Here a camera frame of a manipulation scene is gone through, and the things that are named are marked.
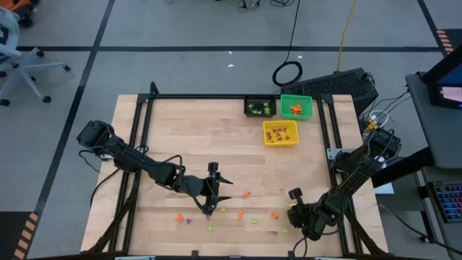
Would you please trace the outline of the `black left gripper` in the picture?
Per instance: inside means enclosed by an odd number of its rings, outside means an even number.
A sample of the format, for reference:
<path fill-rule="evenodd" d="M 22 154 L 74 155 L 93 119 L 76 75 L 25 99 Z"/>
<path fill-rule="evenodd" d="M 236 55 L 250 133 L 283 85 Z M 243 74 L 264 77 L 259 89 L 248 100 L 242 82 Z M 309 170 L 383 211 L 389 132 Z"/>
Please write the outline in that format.
<path fill-rule="evenodd" d="M 212 188 L 212 182 L 217 177 L 218 162 L 210 162 L 208 166 L 209 176 L 207 178 L 199 178 L 194 175 L 185 175 L 186 167 L 181 166 L 177 181 L 175 182 L 175 190 L 178 193 L 187 194 L 193 198 L 196 206 L 205 215 L 212 215 L 218 203 L 231 199 L 231 196 L 217 196 Z M 232 184 L 231 181 L 222 177 L 218 177 L 220 183 Z"/>

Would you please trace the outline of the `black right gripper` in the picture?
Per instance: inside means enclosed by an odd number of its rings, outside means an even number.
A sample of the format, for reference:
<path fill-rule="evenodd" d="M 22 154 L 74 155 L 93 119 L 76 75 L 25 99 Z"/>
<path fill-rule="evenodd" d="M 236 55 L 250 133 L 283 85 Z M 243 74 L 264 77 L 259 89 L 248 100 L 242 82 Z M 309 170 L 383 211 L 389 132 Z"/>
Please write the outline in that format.
<path fill-rule="evenodd" d="M 318 241 L 326 226 L 334 226 L 338 222 L 338 212 L 327 207 L 328 193 L 323 194 L 317 202 L 308 204 L 303 202 L 300 188 L 290 190 L 289 197 L 296 201 L 287 210 L 289 222 L 294 228 L 300 228 L 306 238 Z"/>

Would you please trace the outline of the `white paper sheet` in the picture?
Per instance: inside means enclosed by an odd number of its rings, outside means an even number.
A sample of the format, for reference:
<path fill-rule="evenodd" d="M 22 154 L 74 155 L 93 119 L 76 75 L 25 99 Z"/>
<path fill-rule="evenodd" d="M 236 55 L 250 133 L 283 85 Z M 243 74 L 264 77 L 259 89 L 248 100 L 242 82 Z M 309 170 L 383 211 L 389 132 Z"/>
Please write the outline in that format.
<path fill-rule="evenodd" d="M 380 164 L 380 166 L 381 166 L 381 169 L 384 169 L 387 166 L 387 164 L 382 162 Z M 375 181 L 375 179 L 376 179 L 375 176 L 373 176 L 371 178 L 372 183 Z M 392 183 L 386 183 L 386 184 L 383 184 L 381 186 L 377 186 L 377 187 L 374 188 L 374 192 L 375 192 L 376 195 L 392 195 L 392 194 L 395 194 Z"/>

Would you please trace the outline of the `yellow plastic basket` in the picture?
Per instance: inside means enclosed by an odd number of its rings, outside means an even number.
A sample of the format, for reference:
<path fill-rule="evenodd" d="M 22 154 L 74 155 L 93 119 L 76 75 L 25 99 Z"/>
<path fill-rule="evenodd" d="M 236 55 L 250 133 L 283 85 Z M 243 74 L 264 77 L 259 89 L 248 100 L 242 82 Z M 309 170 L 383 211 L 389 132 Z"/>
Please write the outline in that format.
<path fill-rule="evenodd" d="M 281 132 L 282 131 L 282 128 L 287 128 L 287 133 L 284 132 L 286 134 L 286 136 L 290 136 L 290 139 L 285 139 L 285 137 L 282 137 L 283 140 L 282 141 L 278 141 L 277 140 L 277 136 L 275 133 L 272 132 L 272 129 L 281 129 Z M 268 134 L 271 134 L 271 138 L 270 139 L 267 139 L 266 137 L 266 133 Z M 279 147 L 279 146 L 292 146 L 292 145 L 295 145 L 299 142 L 299 137 L 298 137 L 298 130 L 297 130 L 297 124 L 296 124 L 296 121 L 264 121 L 263 122 L 263 139 L 264 139 L 264 143 L 265 145 L 267 146 L 275 146 L 275 147 Z M 269 143 L 269 140 L 274 140 L 274 143 L 273 144 L 270 144 Z"/>

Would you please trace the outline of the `black plastic basket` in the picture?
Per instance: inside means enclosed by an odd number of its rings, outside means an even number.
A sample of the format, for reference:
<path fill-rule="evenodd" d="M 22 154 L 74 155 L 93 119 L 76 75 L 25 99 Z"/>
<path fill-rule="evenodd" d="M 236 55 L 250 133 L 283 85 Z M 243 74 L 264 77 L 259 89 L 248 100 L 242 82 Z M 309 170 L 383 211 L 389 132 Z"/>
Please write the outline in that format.
<path fill-rule="evenodd" d="M 271 110 L 270 114 L 265 114 L 264 110 L 257 110 L 256 106 L 257 105 L 262 105 L 265 102 L 269 102 L 270 106 L 268 109 Z M 261 114 L 256 115 L 252 113 L 252 110 L 248 108 L 248 104 L 253 104 L 253 107 L 257 110 L 260 111 Z M 247 117 L 273 117 L 276 115 L 276 97 L 274 95 L 246 95 L 244 98 L 244 114 Z"/>

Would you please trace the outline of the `green plastic basket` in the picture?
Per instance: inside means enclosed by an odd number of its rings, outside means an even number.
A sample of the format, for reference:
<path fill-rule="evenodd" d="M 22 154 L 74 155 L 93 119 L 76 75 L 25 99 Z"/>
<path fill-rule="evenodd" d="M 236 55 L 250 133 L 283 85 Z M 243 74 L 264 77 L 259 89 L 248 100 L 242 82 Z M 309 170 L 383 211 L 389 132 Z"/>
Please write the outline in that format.
<path fill-rule="evenodd" d="M 300 104 L 302 114 L 295 115 L 290 106 Z M 313 99 L 304 95 L 281 95 L 281 116 L 286 119 L 308 120 L 313 116 Z"/>

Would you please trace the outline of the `black desk support beam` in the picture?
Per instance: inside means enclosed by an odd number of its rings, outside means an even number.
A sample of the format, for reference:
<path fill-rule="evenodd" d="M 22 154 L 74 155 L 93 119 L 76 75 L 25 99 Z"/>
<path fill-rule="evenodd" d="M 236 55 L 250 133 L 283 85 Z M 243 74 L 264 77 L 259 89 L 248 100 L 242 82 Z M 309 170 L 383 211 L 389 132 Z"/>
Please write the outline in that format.
<path fill-rule="evenodd" d="M 400 160 L 396 159 L 394 163 L 387 165 L 384 169 L 375 173 L 372 176 L 372 184 L 374 188 L 377 188 L 408 174 L 415 173 L 424 167 L 434 165 L 435 161 L 432 153 L 429 147 L 426 147 L 408 157 L 402 157 Z"/>

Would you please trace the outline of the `black computer tower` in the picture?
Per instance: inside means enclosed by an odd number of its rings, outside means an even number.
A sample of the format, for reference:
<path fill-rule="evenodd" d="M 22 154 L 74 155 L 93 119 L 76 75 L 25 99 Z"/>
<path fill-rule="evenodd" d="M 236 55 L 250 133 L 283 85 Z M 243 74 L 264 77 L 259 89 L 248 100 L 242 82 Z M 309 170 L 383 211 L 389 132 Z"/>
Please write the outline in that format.
<path fill-rule="evenodd" d="M 363 68 L 341 71 L 285 86 L 281 94 L 321 96 L 351 95 L 356 115 L 359 116 L 378 97 L 375 80 Z"/>

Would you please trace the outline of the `grey keyboard desk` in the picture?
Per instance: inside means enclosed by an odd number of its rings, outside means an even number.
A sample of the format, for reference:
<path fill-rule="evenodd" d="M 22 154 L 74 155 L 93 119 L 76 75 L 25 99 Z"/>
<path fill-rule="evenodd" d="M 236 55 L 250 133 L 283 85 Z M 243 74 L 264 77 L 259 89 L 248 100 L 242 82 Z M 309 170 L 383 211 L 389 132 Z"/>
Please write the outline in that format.
<path fill-rule="evenodd" d="M 462 222 L 445 223 L 431 192 L 431 183 L 438 181 L 462 181 L 462 169 L 422 168 L 419 173 L 419 196 L 423 203 L 423 218 L 427 235 L 448 247 L 452 260 L 462 260 Z"/>

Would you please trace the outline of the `backlit keyboard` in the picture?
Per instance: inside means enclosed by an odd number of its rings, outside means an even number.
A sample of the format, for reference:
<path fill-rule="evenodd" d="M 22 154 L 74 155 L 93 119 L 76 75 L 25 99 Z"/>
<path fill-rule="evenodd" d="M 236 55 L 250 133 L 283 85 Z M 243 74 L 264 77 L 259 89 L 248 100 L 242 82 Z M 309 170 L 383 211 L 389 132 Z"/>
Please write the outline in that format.
<path fill-rule="evenodd" d="M 462 222 L 462 181 L 432 182 L 431 192 L 445 223 Z"/>

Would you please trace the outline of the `grey side desk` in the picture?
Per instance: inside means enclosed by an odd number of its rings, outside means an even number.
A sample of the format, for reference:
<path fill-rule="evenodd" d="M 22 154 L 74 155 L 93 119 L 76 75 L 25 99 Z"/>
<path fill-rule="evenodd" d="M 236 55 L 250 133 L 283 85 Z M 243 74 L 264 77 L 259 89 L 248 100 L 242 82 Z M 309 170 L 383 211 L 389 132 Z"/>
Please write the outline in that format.
<path fill-rule="evenodd" d="M 418 74 L 408 74 L 405 80 L 436 166 L 462 169 L 462 110 L 431 104 Z"/>

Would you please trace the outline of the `black monitor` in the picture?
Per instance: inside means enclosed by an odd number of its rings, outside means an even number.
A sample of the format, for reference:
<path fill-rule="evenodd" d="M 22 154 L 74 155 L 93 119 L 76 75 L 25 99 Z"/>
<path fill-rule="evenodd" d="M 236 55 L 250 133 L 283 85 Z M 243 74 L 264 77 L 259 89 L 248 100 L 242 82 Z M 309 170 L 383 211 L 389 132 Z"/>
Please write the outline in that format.
<path fill-rule="evenodd" d="M 462 109 L 462 45 L 420 76 L 431 104 Z"/>

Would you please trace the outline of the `black orange-striped floor mat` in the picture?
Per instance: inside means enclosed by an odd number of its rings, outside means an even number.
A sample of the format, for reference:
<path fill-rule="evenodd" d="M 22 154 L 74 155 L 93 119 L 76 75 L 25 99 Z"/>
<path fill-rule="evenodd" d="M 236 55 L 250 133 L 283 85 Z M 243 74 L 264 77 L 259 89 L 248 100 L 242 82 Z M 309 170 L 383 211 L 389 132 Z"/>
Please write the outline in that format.
<path fill-rule="evenodd" d="M 462 46 L 462 29 L 444 29 L 436 31 L 439 42 L 446 54 Z"/>
<path fill-rule="evenodd" d="M 36 212 L 0 212 L 0 260 L 26 260 L 38 227 Z"/>

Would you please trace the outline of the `white office chair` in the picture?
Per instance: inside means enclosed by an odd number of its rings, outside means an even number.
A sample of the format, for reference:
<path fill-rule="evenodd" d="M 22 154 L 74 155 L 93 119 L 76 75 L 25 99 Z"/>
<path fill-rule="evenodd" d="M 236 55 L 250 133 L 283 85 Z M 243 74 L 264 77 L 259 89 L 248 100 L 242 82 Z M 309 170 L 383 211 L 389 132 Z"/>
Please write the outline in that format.
<path fill-rule="evenodd" d="M 51 97 L 41 94 L 32 73 L 57 67 L 70 72 L 71 68 L 65 63 L 34 64 L 34 58 L 44 57 L 44 52 L 37 47 L 25 56 L 17 50 L 20 36 L 19 20 L 18 14 L 0 6 L 0 78 L 7 77 L 4 86 L 0 88 L 0 106 L 9 106 L 10 101 L 2 96 L 9 87 L 17 85 L 20 79 L 25 81 L 39 99 L 44 103 L 50 103 Z"/>

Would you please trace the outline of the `orange chair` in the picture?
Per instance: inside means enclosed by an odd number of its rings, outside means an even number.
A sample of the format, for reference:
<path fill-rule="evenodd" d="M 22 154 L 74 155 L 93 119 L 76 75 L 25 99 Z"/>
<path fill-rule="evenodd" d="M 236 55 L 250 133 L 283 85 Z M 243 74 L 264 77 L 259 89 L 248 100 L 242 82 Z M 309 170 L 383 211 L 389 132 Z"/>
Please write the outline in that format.
<path fill-rule="evenodd" d="M 40 0 L 0 0 L 0 7 L 8 9 L 19 15 L 19 25 L 23 27 L 32 27 L 32 11 Z"/>

